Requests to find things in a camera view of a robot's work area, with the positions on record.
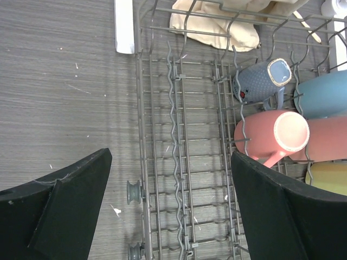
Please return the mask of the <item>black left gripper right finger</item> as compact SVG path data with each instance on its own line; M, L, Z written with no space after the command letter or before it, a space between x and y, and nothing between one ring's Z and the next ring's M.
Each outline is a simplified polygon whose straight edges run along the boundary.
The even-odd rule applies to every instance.
M251 259L346 259L346 196L240 152L231 163Z

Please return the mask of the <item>white clothes rack stand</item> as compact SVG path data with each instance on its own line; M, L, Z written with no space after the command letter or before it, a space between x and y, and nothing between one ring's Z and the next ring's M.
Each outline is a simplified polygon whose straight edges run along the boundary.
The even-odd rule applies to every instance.
M114 0L115 50L134 54L133 1Z

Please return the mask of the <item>pink handleless tumbler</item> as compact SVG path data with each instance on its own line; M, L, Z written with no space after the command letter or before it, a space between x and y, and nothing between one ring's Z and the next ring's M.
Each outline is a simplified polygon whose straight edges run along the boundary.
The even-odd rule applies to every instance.
M346 158L346 116L308 120L309 142L290 155L294 161L331 161Z

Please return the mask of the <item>beige cloth garment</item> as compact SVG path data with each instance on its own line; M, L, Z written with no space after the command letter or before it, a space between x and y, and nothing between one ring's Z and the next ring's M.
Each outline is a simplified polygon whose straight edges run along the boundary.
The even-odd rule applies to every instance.
M262 22L277 22L276 18L260 17L258 14L290 16L307 1L223 1L223 7L250 11L255 15L239 14L238 18ZM172 9L180 11L191 10L201 16L172 13L171 29L186 29L187 37L217 49L233 48L238 52L251 51L260 43L254 23L235 21L231 19L236 13L224 11L218 3L197 1L175 1Z

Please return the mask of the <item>yellow-green mug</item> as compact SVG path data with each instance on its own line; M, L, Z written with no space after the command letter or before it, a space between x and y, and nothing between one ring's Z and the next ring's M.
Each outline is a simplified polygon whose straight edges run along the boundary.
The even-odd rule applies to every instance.
M305 183L322 190L346 195L346 163L318 162L310 167L311 175L306 173Z

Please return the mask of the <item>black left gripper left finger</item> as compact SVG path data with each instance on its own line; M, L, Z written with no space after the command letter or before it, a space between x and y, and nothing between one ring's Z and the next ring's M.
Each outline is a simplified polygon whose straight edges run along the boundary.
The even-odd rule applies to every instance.
M100 149L1 191L1 259L87 259L110 175Z

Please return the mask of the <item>pink mug with handle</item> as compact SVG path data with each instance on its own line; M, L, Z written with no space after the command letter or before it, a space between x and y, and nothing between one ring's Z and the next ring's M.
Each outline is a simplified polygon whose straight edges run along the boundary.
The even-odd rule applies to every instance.
M282 158L302 150L310 129L306 119L290 110L269 110L245 117L235 127L237 149L271 168Z

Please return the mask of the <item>grey-blue dotted mug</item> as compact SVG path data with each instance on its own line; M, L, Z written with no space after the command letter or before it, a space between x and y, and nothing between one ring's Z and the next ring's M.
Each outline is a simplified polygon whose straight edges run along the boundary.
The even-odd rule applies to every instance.
M269 99L275 95L276 109L282 109L285 86L291 78L291 69L283 58L259 62L241 70L233 78L233 94L242 102L262 102L265 110L272 110Z

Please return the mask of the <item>light blue mug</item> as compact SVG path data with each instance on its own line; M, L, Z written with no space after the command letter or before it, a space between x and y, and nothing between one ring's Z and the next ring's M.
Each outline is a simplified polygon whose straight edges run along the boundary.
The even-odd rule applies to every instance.
M327 118L346 111L346 71L335 71L298 84L296 110L306 119Z

